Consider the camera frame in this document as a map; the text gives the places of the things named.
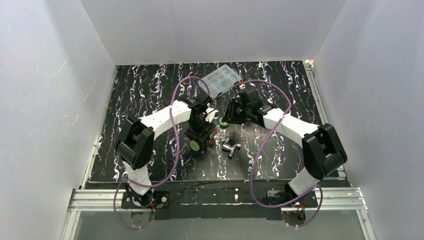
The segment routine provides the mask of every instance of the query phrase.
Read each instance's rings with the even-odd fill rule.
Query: gray wall
[[[422,239],[424,2],[348,0],[315,59],[378,239]]]
[[[117,65],[313,59],[345,0],[81,0]]]
[[[80,1],[1,1],[2,239],[60,238],[114,75]]]

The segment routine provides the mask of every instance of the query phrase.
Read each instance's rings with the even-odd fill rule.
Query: green object
[[[191,140],[190,147],[191,147],[191,149],[193,149],[193,151],[196,151],[196,152],[200,150],[200,146],[199,146],[198,142],[195,141],[195,140]]]
[[[226,128],[226,127],[228,127],[228,122],[224,122],[223,121],[223,118],[221,117],[220,119],[219,119],[219,125],[221,126],[221,128]]]

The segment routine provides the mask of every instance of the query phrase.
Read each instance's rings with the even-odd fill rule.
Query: purple cable
[[[135,184],[137,186],[140,187],[144,187],[144,188],[156,188],[159,187],[161,185],[163,185],[164,183],[166,183],[172,176],[173,172],[175,171],[175,169],[177,169],[177,165],[178,165],[178,161],[180,160],[180,135],[178,134],[178,130],[177,130],[177,125],[175,124],[174,121],[174,117],[172,115],[172,104],[175,101],[175,97],[177,96],[177,90],[178,88],[181,86],[181,84],[186,81],[187,79],[197,79],[199,81],[201,81],[205,86],[206,86],[206,90],[207,90],[207,94],[210,95],[211,92],[209,91],[209,87],[206,85],[206,82],[204,82],[201,78],[197,77],[197,76],[187,76],[185,78],[183,78],[181,81],[179,81],[179,83],[176,85],[173,93],[172,93],[172,98],[171,98],[171,107],[169,108],[169,117],[171,119],[171,123],[172,123],[172,128],[173,128],[173,132],[175,133],[175,138],[176,138],[176,152],[175,152],[175,162],[173,163],[171,172],[169,172],[168,176],[165,177],[164,180],[162,180],[161,182],[157,183],[157,184],[153,184],[153,185],[145,185],[145,184],[141,184],[138,182],[135,182],[131,179],[128,180],[128,182]],[[149,223],[147,223],[144,226],[139,226],[139,227],[134,227],[134,226],[128,226],[126,225],[118,216],[118,212],[117,212],[117,208],[115,206],[116,201],[117,201],[117,195],[118,195],[118,191],[119,188],[121,187],[121,185],[126,181],[126,179],[122,180],[119,184],[118,187],[116,188],[116,192],[115,192],[115,196],[113,197],[113,212],[115,213],[116,219],[118,219],[118,221],[120,222],[120,224],[124,227],[126,227],[127,229],[131,229],[131,230],[138,230],[138,229],[143,229],[145,227],[147,227],[148,225],[150,225],[150,223],[153,222],[153,220],[155,219],[153,217],[153,220],[150,221]]]
[[[282,116],[281,116],[281,118],[278,120],[278,122],[275,124],[275,126],[271,129],[271,131],[268,133],[268,135],[265,137],[265,139],[263,140],[263,142],[262,142],[262,144],[260,145],[260,147],[259,147],[259,150],[257,151],[257,154],[256,154],[256,156],[255,156],[255,158],[254,158],[254,161],[253,161],[253,164],[252,164],[252,168],[251,168],[251,170],[250,170],[250,175],[249,175],[249,188],[250,188],[250,195],[251,195],[251,197],[253,198],[253,200],[254,200],[254,202],[255,203],[257,203],[259,206],[261,206],[261,207],[263,207],[263,208],[267,208],[267,209],[273,209],[273,208],[281,208],[281,207],[283,207],[283,206],[286,206],[286,205],[288,205],[288,204],[291,204],[291,203],[294,203],[294,202],[296,202],[297,200],[299,200],[300,198],[302,198],[302,197],[304,197],[305,195],[307,195],[310,191],[312,191],[314,188],[313,187],[311,187],[310,189],[308,189],[307,191],[305,191],[304,193],[302,193],[302,194],[300,194],[299,196],[297,196],[297,197],[295,197],[295,198],[293,198],[292,200],[290,200],[290,201],[286,201],[286,202],[284,202],[284,203],[281,203],[281,204],[277,204],[277,205],[265,205],[265,204],[263,204],[263,203],[261,203],[257,198],[256,198],[256,196],[255,196],[255,193],[254,193],[254,190],[253,190],[253,177],[254,177],[254,175],[255,175],[255,168],[256,168],[256,165],[258,164],[258,159],[259,159],[259,156],[260,156],[260,154],[261,154],[261,152],[262,152],[262,150],[264,149],[264,146],[265,146],[265,144],[268,142],[268,140],[270,139],[270,137],[273,135],[273,133],[276,131],[276,129],[277,129],[277,127],[280,125],[280,123],[283,121],[283,118],[284,118],[284,116],[286,116],[286,114],[290,111],[290,109],[292,108],[292,103],[290,102],[290,99],[289,99],[289,97],[283,92],[283,90],[281,90],[278,86],[276,86],[276,85],[274,85],[274,84],[272,84],[272,83],[270,83],[270,82],[267,82],[267,81],[264,81],[264,80],[259,80],[259,79],[255,79],[255,80],[248,80],[248,81],[245,81],[244,82],[244,84],[248,84],[248,83],[252,83],[252,82],[259,82],[259,83],[264,83],[264,84],[267,84],[267,85],[270,85],[270,86],[272,86],[272,87],[274,87],[276,90],[278,90],[280,93],[282,93],[283,94],[283,96],[285,97],[285,99],[287,100],[287,102],[288,102],[288,107],[287,107],[287,109],[284,111],[284,113],[282,114]],[[305,226],[306,224],[308,224],[308,223],[310,223],[316,216],[317,216],[317,214],[318,214],[318,211],[320,210],[320,208],[321,208],[321,204],[323,203],[323,194],[322,194],[322,189],[321,189],[321,187],[317,184],[316,185],[318,188],[319,188],[319,190],[320,190],[320,192],[321,192],[321,200],[319,201],[319,205],[318,205],[318,208],[316,209],[316,212],[314,213],[314,215],[308,220],[308,221],[306,221],[305,223],[303,223],[303,224],[301,224],[301,225],[299,225],[298,227],[303,227],[303,226]]]
[[[179,83],[176,85],[175,89],[173,90],[172,98],[171,98],[171,107],[169,108],[169,117],[171,119],[173,132],[175,133],[175,137],[176,137],[176,152],[175,152],[175,161],[173,163],[173,166],[172,166],[171,171],[169,172],[168,176],[165,177],[164,180],[162,180],[161,182],[159,182],[157,184],[145,185],[145,184],[141,184],[141,183],[138,183],[138,182],[135,182],[135,181],[129,179],[128,181],[130,183],[135,184],[135,185],[140,186],[140,187],[144,187],[144,188],[157,188],[157,187],[163,185],[164,183],[166,183],[171,178],[171,176],[174,173],[175,169],[177,169],[178,161],[180,160],[180,135],[178,134],[177,125],[175,124],[174,117],[172,115],[172,104],[175,101],[175,97],[177,95],[178,88],[187,79],[197,79],[197,80],[201,81],[206,86],[207,94],[208,95],[211,94],[211,92],[209,91],[209,87],[206,85],[206,82],[204,82],[200,77],[197,77],[197,76],[187,76],[187,77],[184,77],[181,81],[179,81]]]

